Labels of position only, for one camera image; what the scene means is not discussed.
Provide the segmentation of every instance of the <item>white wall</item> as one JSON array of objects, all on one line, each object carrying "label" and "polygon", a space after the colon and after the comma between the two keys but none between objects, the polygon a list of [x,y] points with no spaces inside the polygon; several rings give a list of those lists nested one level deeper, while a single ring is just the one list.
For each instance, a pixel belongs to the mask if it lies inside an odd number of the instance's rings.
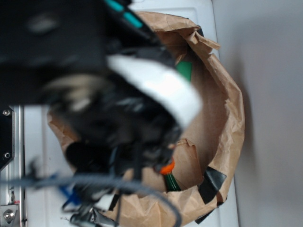
[{"label": "white wall", "polygon": [[246,107],[240,226],[303,226],[303,0],[213,3],[220,59]]}]

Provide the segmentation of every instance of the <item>gray cable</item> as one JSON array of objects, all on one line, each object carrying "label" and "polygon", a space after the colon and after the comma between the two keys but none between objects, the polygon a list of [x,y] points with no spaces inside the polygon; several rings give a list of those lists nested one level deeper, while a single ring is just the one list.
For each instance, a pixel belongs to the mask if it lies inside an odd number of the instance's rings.
[{"label": "gray cable", "polygon": [[16,179],[11,181],[0,181],[0,184],[13,184],[15,186],[21,187],[50,187],[50,186],[65,186],[69,184],[78,184],[78,185],[89,185],[89,186],[103,186],[109,188],[117,188],[124,191],[137,192],[142,195],[153,195],[163,202],[167,207],[171,209],[176,217],[176,222],[174,227],[180,227],[182,223],[181,215],[178,209],[169,202],[163,195],[158,191],[145,187],[138,181],[124,181],[121,178],[113,178],[108,175],[101,174],[77,174],[73,177],[63,177],[63,178],[46,178],[42,180],[34,179]]}]

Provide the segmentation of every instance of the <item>orange cap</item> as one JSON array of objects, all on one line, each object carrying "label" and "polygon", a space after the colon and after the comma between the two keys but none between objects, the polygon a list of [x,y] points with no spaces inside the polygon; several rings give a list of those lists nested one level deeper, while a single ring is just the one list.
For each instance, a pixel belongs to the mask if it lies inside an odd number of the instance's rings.
[{"label": "orange cap", "polygon": [[172,172],[172,170],[175,167],[175,160],[173,157],[171,157],[171,163],[168,164],[167,166],[162,167],[162,169],[160,170],[160,173],[163,175],[167,175],[170,174]]}]

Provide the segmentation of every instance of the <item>teal stripe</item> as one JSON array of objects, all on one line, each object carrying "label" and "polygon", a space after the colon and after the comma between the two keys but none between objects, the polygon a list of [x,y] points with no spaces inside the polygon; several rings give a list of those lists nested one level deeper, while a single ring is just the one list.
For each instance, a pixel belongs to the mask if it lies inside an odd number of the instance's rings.
[{"label": "teal stripe", "polygon": [[115,11],[117,11],[117,12],[122,12],[123,9],[124,9],[124,7],[123,7],[120,3],[116,2],[116,1],[113,1],[113,0],[105,0],[105,2],[106,2],[113,10],[115,10]]},{"label": "teal stripe", "polygon": [[123,17],[136,28],[141,28],[143,26],[143,23],[130,12],[125,12]]}]

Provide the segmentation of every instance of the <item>black cable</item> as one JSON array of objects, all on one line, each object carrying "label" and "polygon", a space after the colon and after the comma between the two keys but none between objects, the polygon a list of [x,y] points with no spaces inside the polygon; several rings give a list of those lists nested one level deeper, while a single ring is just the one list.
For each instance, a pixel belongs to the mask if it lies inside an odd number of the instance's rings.
[{"label": "black cable", "polygon": [[135,144],[134,146],[134,176],[133,179],[137,181],[142,180],[142,167],[141,167],[141,162],[142,162],[142,147],[140,146],[139,143]]},{"label": "black cable", "polygon": [[119,222],[120,222],[122,195],[123,195],[123,192],[120,190],[120,192],[119,192],[119,197],[120,198],[119,198],[119,201],[118,201],[118,211],[117,211],[117,217],[116,217],[116,221],[115,221],[115,227],[118,227]]}]

